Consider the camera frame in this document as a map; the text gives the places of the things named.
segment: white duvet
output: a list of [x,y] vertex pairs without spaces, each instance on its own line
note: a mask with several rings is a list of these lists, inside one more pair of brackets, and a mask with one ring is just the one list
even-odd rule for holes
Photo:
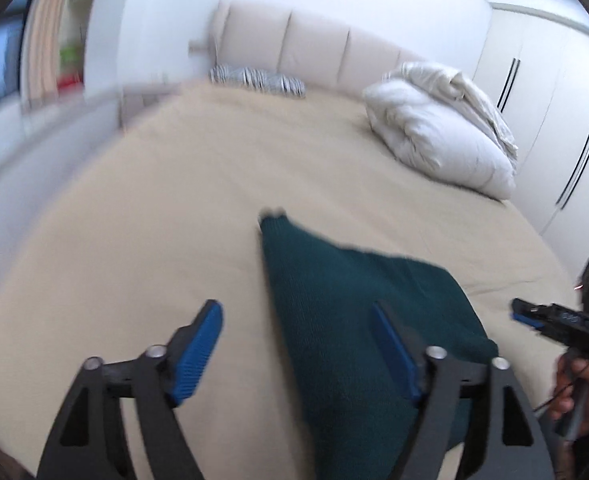
[[460,72],[405,63],[363,97],[373,130],[402,163],[436,180],[510,198],[513,137],[485,94]]

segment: mattress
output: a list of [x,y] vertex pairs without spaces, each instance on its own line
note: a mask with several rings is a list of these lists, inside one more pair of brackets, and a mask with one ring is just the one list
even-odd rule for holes
[[[262,269],[265,208],[339,244],[445,267],[532,402],[549,393],[562,349],[511,321],[508,304],[575,297],[513,205],[402,166],[349,98],[203,83],[129,128],[22,248],[0,290],[1,446],[36,471],[86,357],[134,358],[216,298],[222,336],[195,396],[176,410],[197,462],[209,480],[311,478]],[[133,403],[124,411],[139,478],[151,478]]]

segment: striped pillow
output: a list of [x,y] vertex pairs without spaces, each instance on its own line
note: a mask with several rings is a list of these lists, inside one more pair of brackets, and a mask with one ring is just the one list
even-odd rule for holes
[[260,68],[232,68],[216,65],[210,70],[210,81],[228,85],[245,86],[252,90],[289,97],[305,97],[305,84],[296,77],[288,77]]

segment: upholstered headboard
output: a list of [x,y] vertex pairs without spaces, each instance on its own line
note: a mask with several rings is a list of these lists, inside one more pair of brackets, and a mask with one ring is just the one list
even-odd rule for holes
[[222,0],[210,33],[217,63],[281,72],[352,96],[399,63],[421,59],[344,23],[254,2]]

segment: green knit fabric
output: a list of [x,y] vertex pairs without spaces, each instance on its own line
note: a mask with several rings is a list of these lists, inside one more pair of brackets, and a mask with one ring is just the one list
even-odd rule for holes
[[[261,222],[273,304],[315,444],[318,480],[385,480],[414,421],[369,331],[385,300],[425,343],[478,363],[497,356],[463,290],[445,269],[341,249],[292,225]],[[463,440],[460,402],[451,445]]]

